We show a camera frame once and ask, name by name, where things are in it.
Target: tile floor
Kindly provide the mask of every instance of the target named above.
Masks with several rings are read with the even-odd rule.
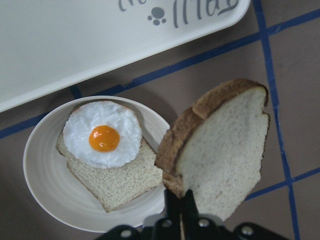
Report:
[[[261,181],[225,225],[251,221],[292,240],[320,236],[320,1],[253,0],[240,22],[0,113],[0,238],[91,240],[30,194],[23,152],[35,125],[75,98],[138,101],[167,122],[209,89],[243,77],[265,84],[271,116]]]

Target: white plate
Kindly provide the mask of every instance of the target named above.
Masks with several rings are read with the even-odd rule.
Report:
[[[121,209],[106,213],[98,200],[67,170],[66,161],[56,149],[62,131],[75,106],[109,99],[128,106],[137,115],[142,135],[155,151],[169,128],[168,123],[141,103],[116,96],[91,96],[68,102],[45,116],[32,131],[24,150],[23,170],[27,185],[50,215],[77,229],[104,233],[128,224],[137,227],[164,208],[163,185],[144,193]]]
[[[249,4],[1,0],[0,112],[225,29]]]

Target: fried egg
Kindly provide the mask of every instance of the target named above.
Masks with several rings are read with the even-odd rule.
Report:
[[[136,158],[142,131],[128,107],[104,100],[74,110],[63,128],[70,153],[96,168],[121,167]]]

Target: bread crumb texture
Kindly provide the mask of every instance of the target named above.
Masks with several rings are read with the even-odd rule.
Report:
[[[66,148],[62,134],[57,149],[66,157],[69,171],[99,200],[108,213],[162,183],[162,170],[154,165],[156,154],[142,138],[134,160],[122,167],[96,168],[75,158]]]
[[[191,189],[200,213],[226,220],[260,180],[267,100],[267,89],[246,79],[206,93],[184,113],[194,115],[196,125],[176,126],[183,123],[182,114],[159,146],[155,163],[164,171],[164,185],[180,198]],[[187,134],[180,137],[178,128],[187,128]],[[170,144],[163,142],[168,138]]]

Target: paw print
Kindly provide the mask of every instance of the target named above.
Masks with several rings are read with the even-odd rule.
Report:
[[[153,19],[153,24],[158,26],[160,22],[163,24],[167,21],[165,18],[165,11],[161,7],[154,7],[151,10],[151,15],[148,16],[148,20],[151,21]]]

